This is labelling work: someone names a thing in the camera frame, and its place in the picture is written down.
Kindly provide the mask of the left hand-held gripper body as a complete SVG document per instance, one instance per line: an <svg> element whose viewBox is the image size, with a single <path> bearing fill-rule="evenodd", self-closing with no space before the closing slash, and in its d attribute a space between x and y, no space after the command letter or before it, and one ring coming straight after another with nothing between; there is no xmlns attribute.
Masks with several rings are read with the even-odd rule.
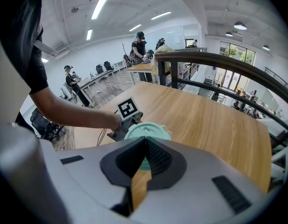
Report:
<svg viewBox="0 0 288 224"><path fill-rule="evenodd" d="M127 135L128 129L132 125L136 125L141 122L143 112L141 112L135 103L133 97L129 97L116 105L117 111L121 117L121 124L115 132L107 134L108 137L114 141L121 141Z"/></svg>

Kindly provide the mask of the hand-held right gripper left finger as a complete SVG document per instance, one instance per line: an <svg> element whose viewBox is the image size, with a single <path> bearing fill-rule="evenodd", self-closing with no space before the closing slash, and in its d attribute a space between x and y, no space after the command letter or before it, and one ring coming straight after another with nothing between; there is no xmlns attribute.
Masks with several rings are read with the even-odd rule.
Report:
<svg viewBox="0 0 288 224"><path fill-rule="evenodd" d="M111 210L132 210L132 178L145 158L146 138L130 138L57 155L79 187Z"/></svg>

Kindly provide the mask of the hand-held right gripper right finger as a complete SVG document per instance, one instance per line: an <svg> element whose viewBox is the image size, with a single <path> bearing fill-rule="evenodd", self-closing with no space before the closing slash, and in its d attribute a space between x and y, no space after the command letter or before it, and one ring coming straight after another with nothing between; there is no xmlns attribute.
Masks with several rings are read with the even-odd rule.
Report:
<svg viewBox="0 0 288 224"><path fill-rule="evenodd" d="M152 179L132 214L141 224L251 224L268 199L246 175L215 155L148 137Z"/></svg>

